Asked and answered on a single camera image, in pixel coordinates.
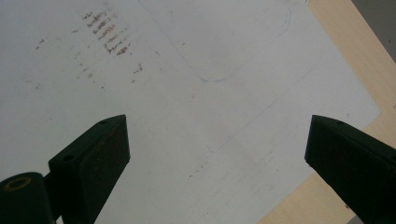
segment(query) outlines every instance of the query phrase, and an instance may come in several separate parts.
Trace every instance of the white paper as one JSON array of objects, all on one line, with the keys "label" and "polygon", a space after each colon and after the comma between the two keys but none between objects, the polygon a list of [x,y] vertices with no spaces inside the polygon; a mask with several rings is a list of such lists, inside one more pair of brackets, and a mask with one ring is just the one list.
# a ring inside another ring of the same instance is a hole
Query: white paper
[{"label": "white paper", "polygon": [[378,115],[299,1],[3,1],[0,31],[0,179],[126,114],[96,223],[256,223],[312,174],[313,114]]}]

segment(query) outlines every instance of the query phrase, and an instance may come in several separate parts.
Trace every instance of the round hole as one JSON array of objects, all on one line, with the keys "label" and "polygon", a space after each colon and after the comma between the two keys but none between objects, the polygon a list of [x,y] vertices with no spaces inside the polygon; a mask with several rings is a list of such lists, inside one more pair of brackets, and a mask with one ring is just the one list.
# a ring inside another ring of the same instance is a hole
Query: round hole
[{"label": "round hole", "polygon": [[4,191],[14,191],[17,189],[23,189],[27,185],[30,184],[32,179],[27,176],[19,177],[13,180],[10,180],[5,186]]},{"label": "round hole", "polygon": [[74,159],[73,155],[67,155],[67,156],[64,157],[64,161],[71,161],[73,159]]}]

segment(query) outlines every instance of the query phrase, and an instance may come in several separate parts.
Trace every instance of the paper sheet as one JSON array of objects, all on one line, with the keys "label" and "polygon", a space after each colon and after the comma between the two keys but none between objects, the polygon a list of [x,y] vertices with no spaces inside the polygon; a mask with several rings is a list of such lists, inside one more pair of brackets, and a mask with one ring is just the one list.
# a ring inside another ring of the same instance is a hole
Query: paper sheet
[{"label": "paper sheet", "polygon": [[313,114],[378,115],[299,1],[3,1],[0,30],[0,179],[127,116],[96,223],[255,223],[312,174]]}]

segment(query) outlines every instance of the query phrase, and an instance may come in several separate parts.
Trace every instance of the wooden surface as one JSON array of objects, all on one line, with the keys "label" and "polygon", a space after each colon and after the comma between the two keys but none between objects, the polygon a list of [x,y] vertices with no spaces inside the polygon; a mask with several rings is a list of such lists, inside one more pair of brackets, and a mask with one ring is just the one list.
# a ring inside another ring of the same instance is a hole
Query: wooden surface
[{"label": "wooden surface", "polygon": [[[350,0],[311,0],[310,9],[381,110],[364,131],[396,147],[396,64]],[[355,215],[311,175],[262,223],[348,223]]]}]

